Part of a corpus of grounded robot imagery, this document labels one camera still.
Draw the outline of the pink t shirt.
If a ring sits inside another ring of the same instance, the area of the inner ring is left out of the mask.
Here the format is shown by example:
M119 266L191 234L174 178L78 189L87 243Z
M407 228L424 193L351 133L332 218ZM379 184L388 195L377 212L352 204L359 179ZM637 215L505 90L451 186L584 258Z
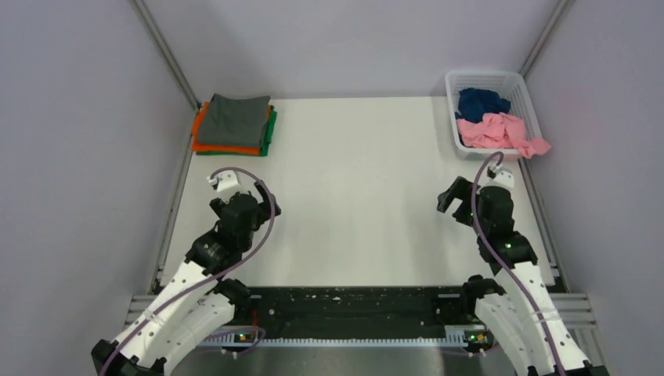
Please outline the pink t shirt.
M551 148L543 138L527 136L523 119L505 113L483 114L478 123L460 118L456 126L463 144L470 148L516 150L526 158L544 155Z

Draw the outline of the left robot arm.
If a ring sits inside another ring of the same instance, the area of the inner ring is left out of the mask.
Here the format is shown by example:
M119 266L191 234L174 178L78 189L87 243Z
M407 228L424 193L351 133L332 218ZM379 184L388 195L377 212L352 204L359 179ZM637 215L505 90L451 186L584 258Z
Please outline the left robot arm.
M263 224L274 226L281 210L265 183L255 197L230 173L213 178L219 196L210 206L218 220L187 251L171 281L146 309L112 340L100 340L91 355L99 375L170 375L216 328L241 324L251 314L248 288L227 274L255 255L252 244Z

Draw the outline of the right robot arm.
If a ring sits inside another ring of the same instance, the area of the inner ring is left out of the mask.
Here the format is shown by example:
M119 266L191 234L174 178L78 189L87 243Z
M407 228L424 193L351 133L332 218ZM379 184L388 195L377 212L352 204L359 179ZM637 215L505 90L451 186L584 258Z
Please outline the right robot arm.
M484 324L517 375L607 375L581 350L543 281L529 240L514 228L511 178L497 175L478 186L459 176L438 196L439 212L456 199L452 217L477 235L490 278L472 276L462 286L460 315Z

